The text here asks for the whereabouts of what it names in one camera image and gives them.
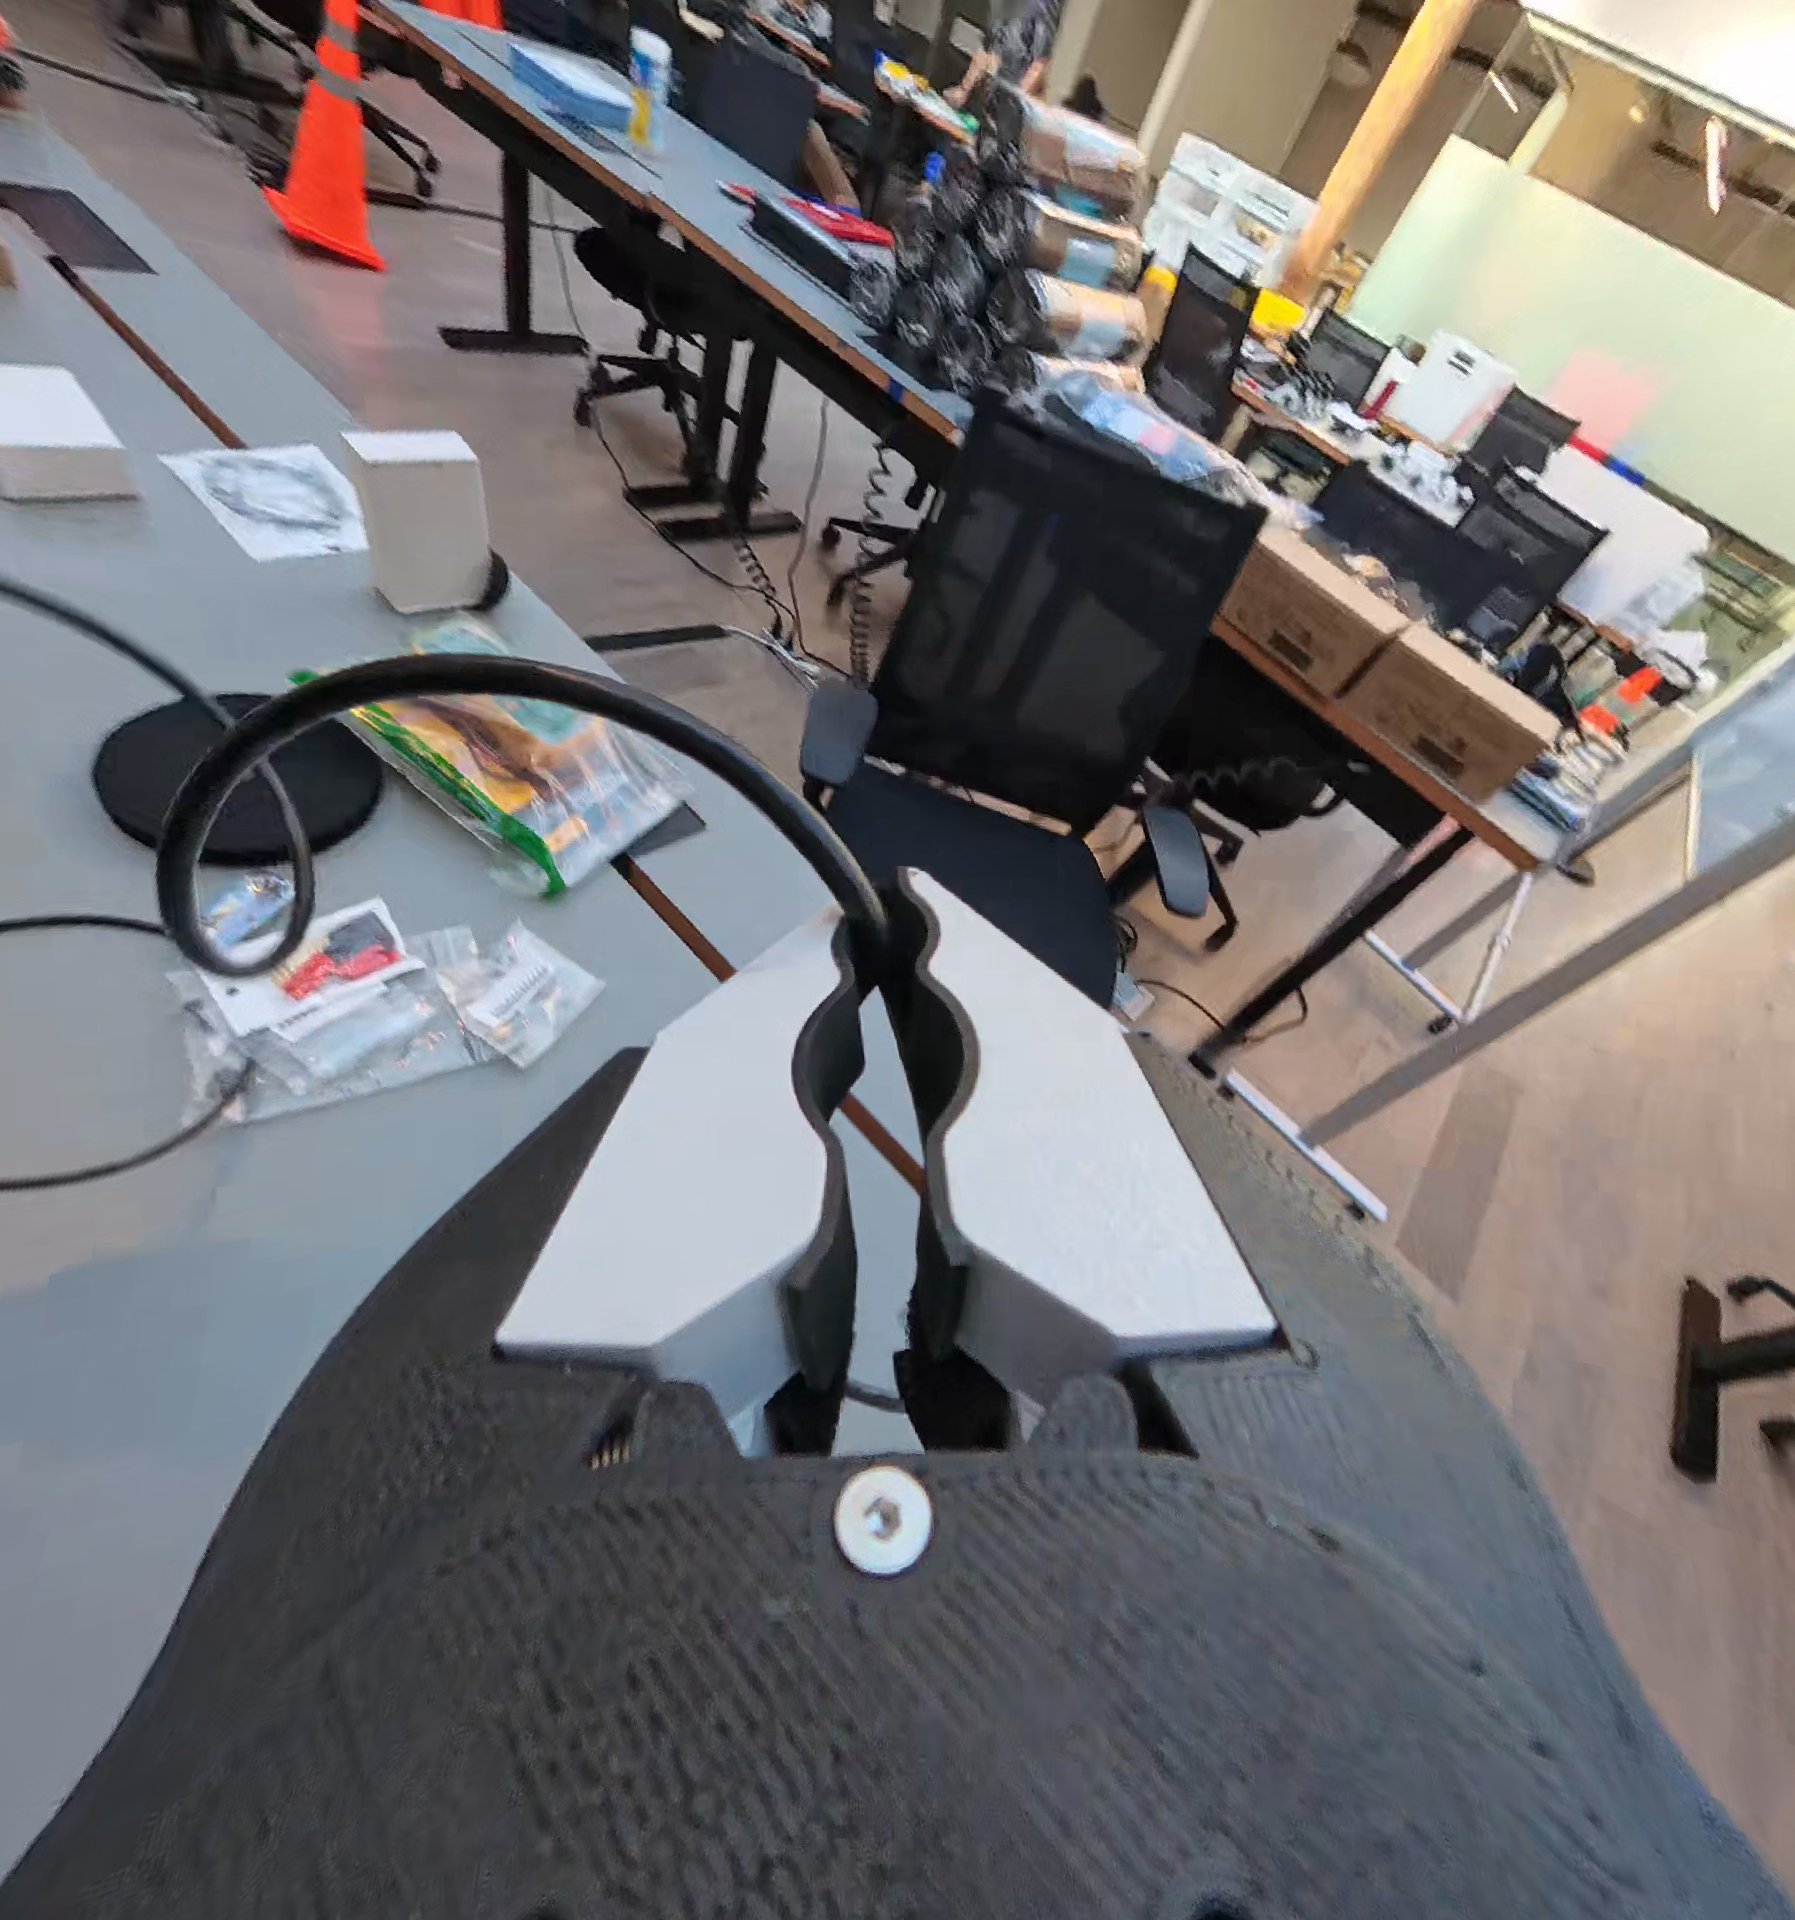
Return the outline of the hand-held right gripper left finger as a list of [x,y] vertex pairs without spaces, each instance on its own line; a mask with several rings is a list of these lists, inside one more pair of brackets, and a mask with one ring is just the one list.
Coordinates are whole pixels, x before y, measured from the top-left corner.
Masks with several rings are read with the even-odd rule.
[[497,1357],[693,1386],[770,1452],[832,1455],[884,1281],[884,1163],[843,1111],[863,1067],[851,937],[812,916],[659,1031]]

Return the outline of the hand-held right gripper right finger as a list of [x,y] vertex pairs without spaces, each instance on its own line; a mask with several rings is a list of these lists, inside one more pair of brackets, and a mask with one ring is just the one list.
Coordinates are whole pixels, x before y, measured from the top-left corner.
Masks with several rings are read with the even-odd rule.
[[1196,1452],[1162,1365],[1279,1344],[1275,1310],[1123,1027],[948,882],[894,881],[894,1034],[923,1147],[894,1357],[928,1452],[1005,1452],[1024,1411]]

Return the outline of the black desk foot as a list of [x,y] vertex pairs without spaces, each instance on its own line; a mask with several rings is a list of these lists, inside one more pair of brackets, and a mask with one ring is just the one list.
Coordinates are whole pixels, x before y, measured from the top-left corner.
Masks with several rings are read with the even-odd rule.
[[[1722,1332],[1722,1303],[1767,1296],[1793,1323],[1771,1332]],[[1765,1275],[1736,1275],[1722,1291],[1687,1277],[1678,1301],[1668,1458],[1695,1484],[1713,1484],[1720,1460],[1720,1402],[1727,1388],[1795,1376],[1795,1290]]]

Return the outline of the grey desk with wooden edge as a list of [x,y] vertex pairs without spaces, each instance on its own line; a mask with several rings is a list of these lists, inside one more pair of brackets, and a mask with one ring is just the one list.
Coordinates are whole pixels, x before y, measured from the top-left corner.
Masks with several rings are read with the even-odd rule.
[[676,539],[772,538],[800,529],[759,502],[776,371],[790,370],[874,445],[910,465],[910,500],[956,460],[971,407],[874,347],[851,308],[753,227],[788,206],[776,185],[688,117],[644,152],[559,116],[528,82],[545,47],[416,3],[361,3],[361,20],[400,47],[411,77],[500,157],[500,325],[443,325],[467,353],[575,354],[574,330],[532,321],[532,185],[584,211],[595,231],[640,249],[640,266],[679,273],[702,308],[702,362],[678,395],[692,405],[683,476],[625,486],[624,499]]

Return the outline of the clear bag of white parts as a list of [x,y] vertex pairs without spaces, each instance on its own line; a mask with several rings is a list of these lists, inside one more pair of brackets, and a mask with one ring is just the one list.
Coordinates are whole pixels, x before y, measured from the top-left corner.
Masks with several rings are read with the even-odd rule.
[[602,996],[605,985],[523,921],[435,964],[458,1027],[512,1067],[534,1067]]

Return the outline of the clear bag of metal parts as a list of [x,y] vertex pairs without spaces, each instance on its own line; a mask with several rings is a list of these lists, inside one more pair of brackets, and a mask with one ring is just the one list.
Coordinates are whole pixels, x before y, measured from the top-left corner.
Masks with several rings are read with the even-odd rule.
[[248,1037],[229,1031],[200,975],[177,969],[163,980],[180,1009],[189,1118],[276,1119],[500,1061],[457,1018],[430,967],[318,1016],[310,1029]]

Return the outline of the clear bag with red label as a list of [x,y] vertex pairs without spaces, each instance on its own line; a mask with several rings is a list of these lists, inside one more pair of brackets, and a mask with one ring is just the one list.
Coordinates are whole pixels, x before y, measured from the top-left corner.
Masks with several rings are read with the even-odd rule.
[[303,940],[261,971],[206,971],[202,991],[234,1039],[300,1040],[345,1018],[390,985],[422,971],[383,897],[315,916]]

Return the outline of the clear snack bag green edge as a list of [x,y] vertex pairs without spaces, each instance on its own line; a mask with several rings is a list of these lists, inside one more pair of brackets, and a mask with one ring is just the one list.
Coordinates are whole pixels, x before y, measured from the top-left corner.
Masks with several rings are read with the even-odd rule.
[[403,694],[347,711],[343,724],[467,828],[526,897],[572,894],[650,832],[693,819],[678,756],[554,702]]

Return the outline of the brown cardboard box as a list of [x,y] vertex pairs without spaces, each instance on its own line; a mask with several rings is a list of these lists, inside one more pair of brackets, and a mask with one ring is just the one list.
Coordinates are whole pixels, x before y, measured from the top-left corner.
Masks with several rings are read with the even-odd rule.
[[1420,620],[1388,640],[1340,704],[1470,802],[1508,790],[1561,730],[1533,695]]
[[1324,697],[1340,697],[1410,625],[1404,609],[1278,524],[1259,531],[1220,617]]

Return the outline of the black velcro tape roll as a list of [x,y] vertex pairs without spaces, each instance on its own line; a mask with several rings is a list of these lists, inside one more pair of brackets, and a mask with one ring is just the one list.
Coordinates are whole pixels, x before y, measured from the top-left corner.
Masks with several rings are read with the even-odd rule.
[[[194,765],[222,727],[189,697],[141,711],[121,723],[93,756],[93,791],[110,823],[154,850],[163,814]],[[329,852],[361,831],[384,793],[381,761],[341,723],[325,720],[267,757],[306,832],[310,852]],[[253,772],[214,816],[200,854],[210,868],[278,868],[289,862],[285,819],[267,780]]]

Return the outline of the upright white cardboard box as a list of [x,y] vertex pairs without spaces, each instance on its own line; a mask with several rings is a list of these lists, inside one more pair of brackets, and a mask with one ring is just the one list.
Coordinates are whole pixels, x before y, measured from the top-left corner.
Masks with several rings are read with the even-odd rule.
[[476,449],[448,428],[343,433],[377,594],[403,614],[483,612],[508,587]]

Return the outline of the white appliance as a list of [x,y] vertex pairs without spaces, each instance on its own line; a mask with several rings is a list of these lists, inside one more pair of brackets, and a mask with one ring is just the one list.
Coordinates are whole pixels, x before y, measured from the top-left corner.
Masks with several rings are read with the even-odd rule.
[[1515,388],[1515,368],[1449,330],[1422,347],[1384,407],[1384,419],[1416,442],[1465,450]]

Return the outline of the stack of wrapped rolls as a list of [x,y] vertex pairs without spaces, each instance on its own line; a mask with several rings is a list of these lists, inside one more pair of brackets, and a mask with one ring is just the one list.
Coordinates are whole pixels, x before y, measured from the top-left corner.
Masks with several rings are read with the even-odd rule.
[[845,300],[910,370],[957,396],[1024,388],[1050,365],[1140,379],[1153,323],[1132,221],[1144,154],[1123,130],[988,82],[975,138],[858,256]]

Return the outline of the flat white cardboard box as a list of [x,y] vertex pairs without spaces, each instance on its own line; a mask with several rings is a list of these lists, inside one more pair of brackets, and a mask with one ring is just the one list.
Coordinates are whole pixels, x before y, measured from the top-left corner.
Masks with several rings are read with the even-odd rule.
[[125,445],[63,368],[0,363],[0,497],[103,500],[140,494]]

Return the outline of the orange traffic cone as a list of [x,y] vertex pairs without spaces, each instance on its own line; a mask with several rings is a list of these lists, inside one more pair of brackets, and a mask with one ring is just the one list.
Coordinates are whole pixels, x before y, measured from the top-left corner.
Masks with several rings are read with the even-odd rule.
[[384,260],[369,231],[365,179],[357,3],[325,1],[285,185],[267,187],[265,203],[294,245],[383,271]]

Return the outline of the black laptop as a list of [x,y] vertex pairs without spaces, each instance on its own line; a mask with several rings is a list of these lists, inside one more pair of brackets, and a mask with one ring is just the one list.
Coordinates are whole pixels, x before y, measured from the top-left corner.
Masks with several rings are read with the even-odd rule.
[[814,72],[734,28],[693,56],[683,88],[685,117],[780,187],[797,185],[816,102]]

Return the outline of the wooden pillar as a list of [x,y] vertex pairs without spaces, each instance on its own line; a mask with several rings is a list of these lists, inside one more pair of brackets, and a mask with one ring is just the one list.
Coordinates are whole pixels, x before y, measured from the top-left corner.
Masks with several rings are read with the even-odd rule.
[[1301,305],[1313,298],[1351,221],[1438,82],[1472,11],[1477,11],[1477,1],[1419,3],[1324,181],[1308,223],[1285,256],[1278,279],[1282,296]]

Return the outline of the blue box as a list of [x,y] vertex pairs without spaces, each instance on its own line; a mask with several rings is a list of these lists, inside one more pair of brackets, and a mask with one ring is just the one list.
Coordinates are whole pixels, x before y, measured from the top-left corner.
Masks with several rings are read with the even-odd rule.
[[506,37],[506,64],[550,116],[579,129],[630,132],[633,91],[605,64],[522,34]]

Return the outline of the white metal stand frame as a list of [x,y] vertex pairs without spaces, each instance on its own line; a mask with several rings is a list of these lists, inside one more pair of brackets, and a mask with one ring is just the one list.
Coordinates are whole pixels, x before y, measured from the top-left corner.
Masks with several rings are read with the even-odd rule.
[[1215,1091],[1224,1099],[1238,1099],[1257,1119],[1263,1119],[1282,1142],[1336,1189],[1353,1217],[1384,1225],[1390,1220],[1390,1207],[1329,1153],[1333,1139],[1388,1111],[1445,1071],[1461,1067],[1485,1047],[1545,1016],[1566,996],[1579,994],[1650,948],[1680,934],[1687,926],[1724,905],[1736,894],[1771,876],[1791,859],[1795,859],[1795,803],[1784,805],[1757,837],[1738,850],[1713,859],[1678,889],[1634,912],[1627,923],[1616,924],[1594,943],[1557,960],[1556,966],[1540,971],[1533,980],[1488,1007],[1480,1020],[1455,1027],[1408,1059],[1384,1070],[1315,1119],[1296,1119],[1285,1114],[1268,1092],[1234,1070],[1217,1077]]

